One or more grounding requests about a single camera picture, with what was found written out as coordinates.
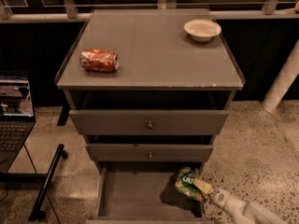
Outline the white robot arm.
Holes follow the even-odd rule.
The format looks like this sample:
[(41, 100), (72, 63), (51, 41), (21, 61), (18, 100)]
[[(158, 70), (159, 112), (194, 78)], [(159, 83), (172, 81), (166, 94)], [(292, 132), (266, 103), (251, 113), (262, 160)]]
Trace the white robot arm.
[(299, 224), (299, 102), (283, 95), (298, 76), (294, 47), (263, 101), (233, 102), (200, 177), (288, 224)]

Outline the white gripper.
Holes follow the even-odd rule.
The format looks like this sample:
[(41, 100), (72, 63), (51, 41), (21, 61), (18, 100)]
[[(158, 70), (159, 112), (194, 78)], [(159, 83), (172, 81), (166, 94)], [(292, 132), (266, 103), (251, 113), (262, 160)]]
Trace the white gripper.
[(223, 188), (215, 188), (201, 180), (195, 178), (193, 184), (204, 194), (210, 195), (213, 204), (223, 210), (234, 222), (234, 224), (249, 224), (249, 219), (243, 215), (246, 202), (235, 197), (231, 192)]

